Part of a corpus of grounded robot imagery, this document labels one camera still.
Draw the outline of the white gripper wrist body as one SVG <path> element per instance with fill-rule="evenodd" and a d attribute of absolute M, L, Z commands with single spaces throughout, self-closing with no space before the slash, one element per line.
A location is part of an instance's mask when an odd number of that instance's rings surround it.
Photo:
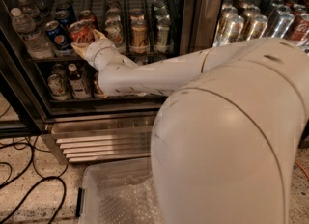
<path fill-rule="evenodd" d="M 92 42 L 86 49 L 85 60 L 97 71 L 117 62 L 117 48 L 109 39 Z"/>

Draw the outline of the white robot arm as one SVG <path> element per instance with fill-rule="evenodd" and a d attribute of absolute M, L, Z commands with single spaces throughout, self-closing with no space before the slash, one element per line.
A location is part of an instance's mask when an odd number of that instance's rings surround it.
<path fill-rule="evenodd" d="M 309 57 L 261 38 L 139 66 L 96 33 L 74 50 L 109 96 L 165 96 L 151 160 L 165 224 L 288 224 Z"/>

